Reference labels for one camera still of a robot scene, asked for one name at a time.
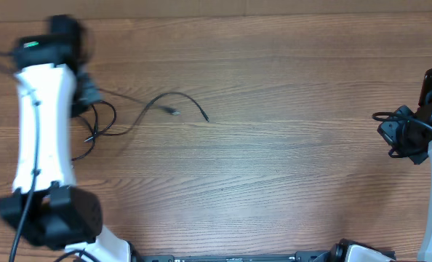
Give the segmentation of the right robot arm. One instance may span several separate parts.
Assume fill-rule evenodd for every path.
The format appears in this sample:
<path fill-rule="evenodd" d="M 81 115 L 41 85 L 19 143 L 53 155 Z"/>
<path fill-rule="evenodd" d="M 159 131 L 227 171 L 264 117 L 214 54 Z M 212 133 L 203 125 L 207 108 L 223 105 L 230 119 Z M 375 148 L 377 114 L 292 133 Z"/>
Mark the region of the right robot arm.
<path fill-rule="evenodd" d="M 376 112 L 372 118 L 380 123 L 377 132 L 391 147 L 389 157 L 408 158 L 416 165 L 425 160 L 430 162 L 428 218 L 417 259 L 432 261 L 432 68 L 425 72 L 415 112 L 407 106 L 401 106 L 394 112 Z"/>

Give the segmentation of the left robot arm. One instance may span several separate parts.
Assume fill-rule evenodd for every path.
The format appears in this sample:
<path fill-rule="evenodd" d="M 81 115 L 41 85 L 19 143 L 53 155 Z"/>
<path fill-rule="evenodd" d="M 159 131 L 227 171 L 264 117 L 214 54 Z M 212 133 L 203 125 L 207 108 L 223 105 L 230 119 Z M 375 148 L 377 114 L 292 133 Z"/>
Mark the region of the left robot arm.
<path fill-rule="evenodd" d="M 0 218 L 35 247 L 81 261 L 138 261 L 133 245 L 103 223 L 98 197 L 76 185 L 71 119 L 100 100 L 84 71 L 84 29 L 69 15 L 49 18 L 45 34 L 18 40 L 12 53 L 19 104 L 19 151 L 12 193 Z"/>

